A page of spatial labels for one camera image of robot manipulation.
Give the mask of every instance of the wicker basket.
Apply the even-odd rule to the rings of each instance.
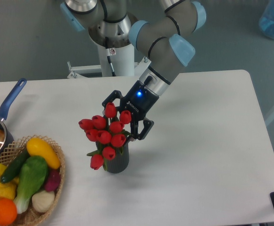
[[[48,138],[48,137],[34,135],[32,137],[30,137],[30,136],[23,137],[22,139],[13,141],[13,143],[8,145],[8,147],[6,147],[4,149],[4,151],[0,154],[0,163],[8,166],[10,164],[10,162],[18,154],[20,154],[22,152],[22,150],[26,146],[27,141],[33,137],[38,137],[38,138],[41,138],[41,139],[45,140],[46,142],[48,142],[51,145],[51,147],[54,149],[56,154],[58,155],[60,162],[61,162],[61,165],[60,165],[61,182],[60,182],[58,189],[55,191],[54,203],[52,204],[52,206],[50,207],[50,209],[47,212],[38,213],[37,211],[35,211],[33,209],[32,202],[30,202],[28,210],[22,214],[18,214],[15,222],[13,222],[13,224],[11,224],[12,226],[35,226],[35,225],[38,225],[41,222],[43,222],[52,213],[55,206],[57,205],[57,202],[58,202],[60,194],[61,194],[62,186],[65,181],[66,168],[65,168],[64,154],[63,154],[60,146],[55,141],[53,141],[51,138]]]

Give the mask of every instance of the red radish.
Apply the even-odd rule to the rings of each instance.
[[[58,188],[60,181],[61,178],[59,172],[55,169],[51,169],[47,181],[44,184],[44,189],[47,192],[55,191]]]

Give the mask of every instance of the red tulip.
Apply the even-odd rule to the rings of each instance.
[[[122,111],[120,113],[120,121],[124,124],[130,123],[132,120],[131,112],[128,110]]]
[[[98,134],[98,130],[96,129],[90,129],[90,130],[87,130],[85,132],[86,134],[86,137],[90,140],[90,141],[97,141],[97,134]]]
[[[93,122],[91,119],[82,119],[78,122],[80,128],[87,131],[94,128]]]
[[[105,116],[107,116],[108,118],[114,118],[117,115],[117,109],[114,105],[114,103],[109,102],[106,107],[105,107],[105,111],[104,111]]]
[[[112,135],[106,130],[99,130],[96,138],[100,143],[106,145],[110,142]]]
[[[96,154],[91,157],[91,168],[98,170],[104,163],[104,159],[101,154]]]
[[[107,121],[105,120],[105,118],[103,118],[100,115],[93,116],[91,120],[92,120],[95,128],[97,128],[97,129],[104,129],[107,125]]]
[[[116,156],[116,151],[112,147],[105,147],[102,151],[102,155],[107,160],[112,160]]]
[[[111,144],[114,147],[122,147],[126,138],[123,134],[116,134],[111,139]]]
[[[109,129],[112,133],[120,133],[124,128],[124,123],[121,121],[114,121],[110,124]]]

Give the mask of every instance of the gray floor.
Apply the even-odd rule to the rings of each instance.
[[[268,1],[199,1],[207,22],[188,38],[196,56],[185,71],[248,71],[265,116],[274,104],[274,40],[262,35],[258,20]],[[0,81],[65,79],[67,61],[72,66],[99,64],[87,32],[76,33],[67,24],[60,3],[0,0]],[[152,23],[164,16],[158,0],[128,0],[128,10]],[[136,52],[135,58],[140,61],[142,55]],[[274,148],[274,121],[268,132]]]

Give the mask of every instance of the saucepan handle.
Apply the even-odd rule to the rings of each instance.
[[[25,84],[27,83],[27,80],[24,78],[21,78],[18,80],[14,88],[11,90],[11,92],[8,94],[4,102],[0,106],[0,119],[1,120],[6,120],[9,112],[9,108],[15,98],[18,96],[20,91],[23,89]]]

